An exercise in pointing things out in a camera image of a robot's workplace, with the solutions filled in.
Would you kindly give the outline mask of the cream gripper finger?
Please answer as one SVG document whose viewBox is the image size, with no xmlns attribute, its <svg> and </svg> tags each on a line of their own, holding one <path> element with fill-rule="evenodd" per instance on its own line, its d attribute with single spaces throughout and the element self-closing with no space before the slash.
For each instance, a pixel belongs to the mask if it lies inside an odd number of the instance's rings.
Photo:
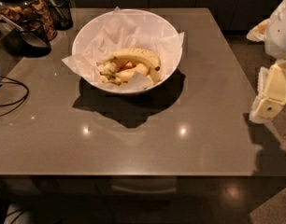
<svg viewBox="0 0 286 224">
<path fill-rule="evenodd" d="M 275 118 L 286 106 L 286 61 L 277 60 L 258 74 L 258 94 L 251 106 L 250 121 L 265 123 Z"/>
<path fill-rule="evenodd" d="M 269 19 L 263 20 L 253 27 L 247 33 L 247 39 L 254 42 L 261 42 L 265 40 L 266 26 L 269 23 Z"/>
</svg>

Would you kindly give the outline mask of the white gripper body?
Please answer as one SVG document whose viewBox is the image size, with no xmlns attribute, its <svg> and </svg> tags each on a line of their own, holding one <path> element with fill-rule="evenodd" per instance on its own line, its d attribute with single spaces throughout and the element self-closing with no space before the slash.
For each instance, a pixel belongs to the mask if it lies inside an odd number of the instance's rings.
<svg viewBox="0 0 286 224">
<path fill-rule="evenodd" d="M 265 31 L 265 52 L 286 60 L 286 0 L 273 11 Z"/>
</svg>

